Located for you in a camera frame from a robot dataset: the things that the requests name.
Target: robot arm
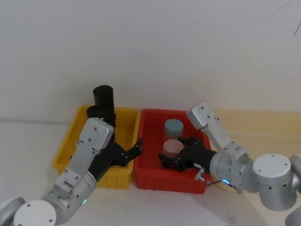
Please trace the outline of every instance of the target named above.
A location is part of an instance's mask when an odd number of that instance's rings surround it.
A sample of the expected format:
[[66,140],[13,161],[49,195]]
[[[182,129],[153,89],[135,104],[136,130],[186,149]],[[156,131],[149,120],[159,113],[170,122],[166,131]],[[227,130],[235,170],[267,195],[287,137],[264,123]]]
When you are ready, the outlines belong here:
[[[284,211],[295,204],[297,191],[301,192],[301,155],[288,159],[271,153],[253,161],[244,147],[231,140],[207,102],[201,102],[186,113],[193,126],[207,134],[218,152],[190,142],[179,153],[180,159],[159,155],[164,167],[180,171],[187,167],[200,168],[196,179],[204,181],[202,174],[206,171],[238,193],[242,190],[259,192],[262,204],[270,210]],[[300,216],[301,207],[286,218],[285,224],[300,226]]]
[[85,204],[111,166],[126,166],[141,154],[141,139],[128,151],[109,142],[113,130],[101,119],[89,118],[69,165],[53,189],[43,200],[25,203],[24,199],[17,198],[0,205],[0,226],[54,226],[67,222]]

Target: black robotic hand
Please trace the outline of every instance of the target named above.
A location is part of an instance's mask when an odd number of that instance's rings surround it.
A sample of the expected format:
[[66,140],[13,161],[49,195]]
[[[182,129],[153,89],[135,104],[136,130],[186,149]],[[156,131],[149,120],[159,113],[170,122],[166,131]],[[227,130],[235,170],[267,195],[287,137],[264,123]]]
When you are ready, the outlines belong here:
[[101,152],[95,156],[88,171],[98,181],[111,166],[118,165],[124,167],[134,158],[141,155],[141,144],[142,138],[140,138],[132,148],[126,151],[119,144],[111,141],[105,149],[101,150]]
[[163,167],[183,171],[187,168],[194,168],[195,165],[201,165],[209,173],[210,162],[215,151],[204,148],[203,142],[194,137],[185,139],[179,137],[178,140],[184,144],[184,148],[179,152],[176,158],[170,158],[164,154],[159,154],[159,159]]

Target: blue lid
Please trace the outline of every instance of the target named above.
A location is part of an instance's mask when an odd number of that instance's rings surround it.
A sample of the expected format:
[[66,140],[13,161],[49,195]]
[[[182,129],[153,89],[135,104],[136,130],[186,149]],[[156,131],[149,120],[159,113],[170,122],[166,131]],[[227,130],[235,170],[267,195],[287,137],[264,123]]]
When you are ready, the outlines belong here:
[[180,137],[183,133],[184,125],[180,120],[169,119],[165,122],[165,134],[172,137]]

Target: red plastic bin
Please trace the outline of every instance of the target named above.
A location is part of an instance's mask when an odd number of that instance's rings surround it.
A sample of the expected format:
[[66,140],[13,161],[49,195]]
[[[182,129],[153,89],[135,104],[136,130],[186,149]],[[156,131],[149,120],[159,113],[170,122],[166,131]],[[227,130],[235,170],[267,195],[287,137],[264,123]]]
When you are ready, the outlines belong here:
[[142,110],[138,137],[143,138],[143,153],[135,159],[134,174],[137,187],[140,189],[173,191],[202,194],[206,185],[194,179],[197,169],[186,169],[178,172],[163,168],[158,154],[163,151],[164,123],[168,119],[178,119],[184,124],[183,136],[200,138],[205,147],[210,149],[208,137],[193,127],[184,111],[145,109]]

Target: cable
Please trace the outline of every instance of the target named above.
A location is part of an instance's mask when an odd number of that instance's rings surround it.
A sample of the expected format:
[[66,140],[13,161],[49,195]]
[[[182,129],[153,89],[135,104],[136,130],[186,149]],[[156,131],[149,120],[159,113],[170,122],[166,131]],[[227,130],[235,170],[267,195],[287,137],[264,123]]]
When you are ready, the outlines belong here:
[[222,182],[222,181],[221,180],[214,181],[214,182],[208,184],[206,187],[209,187],[209,186],[214,185],[214,184],[219,183],[219,182]]

